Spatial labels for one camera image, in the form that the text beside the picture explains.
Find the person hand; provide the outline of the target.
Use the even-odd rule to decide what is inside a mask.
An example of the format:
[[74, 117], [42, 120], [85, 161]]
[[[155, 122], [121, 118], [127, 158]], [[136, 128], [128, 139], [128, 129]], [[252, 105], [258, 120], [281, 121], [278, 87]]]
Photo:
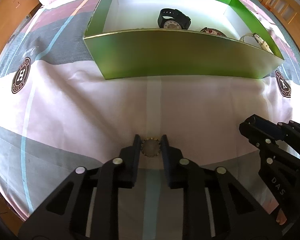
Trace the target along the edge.
[[281, 207], [277, 207], [277, 210], [276, 210], [276, 222], [279, 224], [279, 225], [284, 225], [287, 221], [287, 218], [283, 212], [283, 210], [281, 209]]

